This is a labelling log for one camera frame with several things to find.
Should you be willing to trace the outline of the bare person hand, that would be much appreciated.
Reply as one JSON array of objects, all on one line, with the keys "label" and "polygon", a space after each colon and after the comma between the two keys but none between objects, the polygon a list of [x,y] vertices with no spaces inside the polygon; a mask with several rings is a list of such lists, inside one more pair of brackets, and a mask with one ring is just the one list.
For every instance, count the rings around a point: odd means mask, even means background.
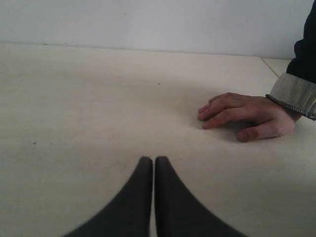
[{"label": "bare person hand", "polygon": [[212,129],[229,122],[245,121],[252,126],[237,133],[240,142],[281,137],[293,132],[302,116],[266,97],[225,93],[211,98],[198,110],[197,118],[204,129]]}]

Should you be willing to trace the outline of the forearm in grey dark sleeve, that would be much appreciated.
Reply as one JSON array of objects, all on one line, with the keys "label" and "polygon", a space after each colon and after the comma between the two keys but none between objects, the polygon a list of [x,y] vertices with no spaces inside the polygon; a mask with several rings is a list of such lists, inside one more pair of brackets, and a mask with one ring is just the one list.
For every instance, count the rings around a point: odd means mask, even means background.
[{"label": "forearm in grey dark sleeve", "polygon": [[316,4],[304,24],[303,38],[294,45],[295,57],[266,95],[274,103],[311,120],[316,119]]}]

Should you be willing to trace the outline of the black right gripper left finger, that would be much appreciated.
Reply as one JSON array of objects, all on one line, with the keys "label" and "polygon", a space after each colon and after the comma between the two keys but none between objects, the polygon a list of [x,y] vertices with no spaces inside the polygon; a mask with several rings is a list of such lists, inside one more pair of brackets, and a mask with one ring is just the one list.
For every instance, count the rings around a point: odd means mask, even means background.
[{"label": "black right gripper left finger", "polygon": [[128,181],[96,215],[67,237],[148,237],[153,191],[153,162],[141,157]]}]

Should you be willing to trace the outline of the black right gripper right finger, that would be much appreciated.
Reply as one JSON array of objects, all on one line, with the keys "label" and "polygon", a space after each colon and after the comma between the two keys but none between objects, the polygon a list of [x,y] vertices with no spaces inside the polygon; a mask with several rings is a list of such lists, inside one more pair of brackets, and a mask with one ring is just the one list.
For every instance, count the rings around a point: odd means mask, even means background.
[{"label": "black right gripper right finger", "polygon": [[243,237],[203,206],[167,157],[155,160],[155,219],[158,237]]}]

